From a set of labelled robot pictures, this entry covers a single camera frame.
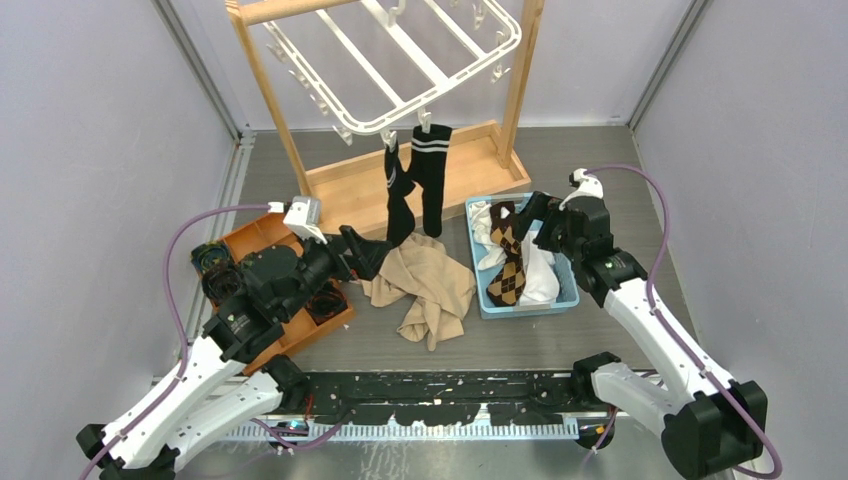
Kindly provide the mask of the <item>white plastic clip hanger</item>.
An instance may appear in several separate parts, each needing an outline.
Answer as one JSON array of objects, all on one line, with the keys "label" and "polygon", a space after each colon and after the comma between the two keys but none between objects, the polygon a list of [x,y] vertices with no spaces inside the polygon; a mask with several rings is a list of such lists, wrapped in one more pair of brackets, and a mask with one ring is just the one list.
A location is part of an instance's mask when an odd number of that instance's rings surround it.
[{"label": "white plastic clip hanger", "polygon": [[428,127],[438,100],[474,77],[496,83],[508,73],[523,38],[497,1],[310,1],[256,24],[346,144],[389,143],[411,117]]}]

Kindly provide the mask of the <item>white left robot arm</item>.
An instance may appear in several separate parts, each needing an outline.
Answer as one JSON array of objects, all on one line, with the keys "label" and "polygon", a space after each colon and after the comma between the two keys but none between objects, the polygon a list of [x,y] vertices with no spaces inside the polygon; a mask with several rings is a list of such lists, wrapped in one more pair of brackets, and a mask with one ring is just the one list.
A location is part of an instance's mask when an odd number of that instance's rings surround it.
[{"label": "white left robot arm", "polygon": [[190,459],[230,429],[278,409],[298,412],[306,375],[285,354],[267,360],[231,393],[210,392],[243,372],[284,334],[284,326],[332,280],[371,280],[393,246],[343,225],[325,242],[303,240],[296,251],[272,245],[242,259],[241,288],[206,322],[190,351],[135,406],[76,436],[102,479],[172,479]]}]

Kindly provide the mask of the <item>brown argyle sock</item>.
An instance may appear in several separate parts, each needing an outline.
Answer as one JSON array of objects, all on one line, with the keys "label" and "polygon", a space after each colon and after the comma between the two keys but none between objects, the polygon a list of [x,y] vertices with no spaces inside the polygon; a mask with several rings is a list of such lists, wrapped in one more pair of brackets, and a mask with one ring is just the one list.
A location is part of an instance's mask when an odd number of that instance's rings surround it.
[{"label": "brown argyle sock", "polygon": [[498,202],[490,207],[490,239],[502,248],[504,265],[487,286],[487,296],[496,307],[514,307],[526,286],[521,241],[513,232],[513,202]]}]

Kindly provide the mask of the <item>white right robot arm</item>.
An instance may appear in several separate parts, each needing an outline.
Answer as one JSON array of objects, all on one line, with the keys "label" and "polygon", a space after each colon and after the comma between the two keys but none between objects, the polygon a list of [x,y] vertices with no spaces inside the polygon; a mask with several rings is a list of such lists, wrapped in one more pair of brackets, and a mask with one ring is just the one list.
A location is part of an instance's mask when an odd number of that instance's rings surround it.
[{"label": "white right robot arm", "polygon": [[648,272],[614,244],[603,199],[563,200],[534,192],[520,208],[514,231],[535,230],[534,244],[564,255],[579,288],[622,325],[664,384],[602,352],[573,365],[574,403],[603,403],[626,412],[660,440],[685,479],[703,479],[760,457],[768,399],[754,381],[738,382],[693,340],[661,301]]}]

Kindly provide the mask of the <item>black white-striped sock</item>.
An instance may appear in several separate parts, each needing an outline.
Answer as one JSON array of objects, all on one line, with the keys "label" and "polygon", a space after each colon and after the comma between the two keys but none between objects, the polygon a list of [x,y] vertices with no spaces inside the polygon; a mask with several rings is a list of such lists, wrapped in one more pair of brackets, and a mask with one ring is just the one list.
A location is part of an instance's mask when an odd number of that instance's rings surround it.
[{"label": "black white-striped sock", "polygon": [[402,167],[397,143],[387,146],[384,151],[384,172],[388,192],[387,240],[399,246],[413,232],[416,222],[406,201],[415,184]]},{"label": "black white-striped sock", "polygon": [[410,178],[422,188],[424,232],[433,238],[442,234],[442,211],[448,148],[453,129],[431,124],[428,132],[422,126],[413,129]]}]

